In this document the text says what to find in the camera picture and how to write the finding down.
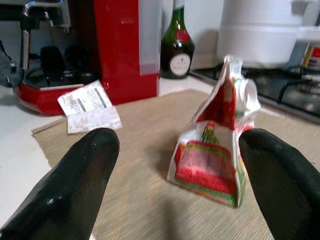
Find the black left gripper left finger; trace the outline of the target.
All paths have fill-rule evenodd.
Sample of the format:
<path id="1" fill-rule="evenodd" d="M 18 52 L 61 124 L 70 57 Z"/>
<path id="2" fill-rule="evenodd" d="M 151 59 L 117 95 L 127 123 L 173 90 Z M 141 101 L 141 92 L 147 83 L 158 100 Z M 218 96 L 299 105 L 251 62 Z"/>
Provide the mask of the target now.
<path id="1" fill-rule="evenodd" d="M 2 240 L 90 240 L 120 151 L 117 133 L 97 128 L 73 144 L 0 229 Z"/>

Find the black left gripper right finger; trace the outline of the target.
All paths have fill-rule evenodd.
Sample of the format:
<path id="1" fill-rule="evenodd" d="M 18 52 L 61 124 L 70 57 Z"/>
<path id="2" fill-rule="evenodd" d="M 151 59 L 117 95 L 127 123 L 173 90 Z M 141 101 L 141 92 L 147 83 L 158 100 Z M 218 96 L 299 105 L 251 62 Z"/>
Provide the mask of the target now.
<path id="1" fill-rule="evenodd" d="M 295 147 L 262 128 L 238 140 L 254 197 L 276 240 L 320 238 L 320 173 Z"/>

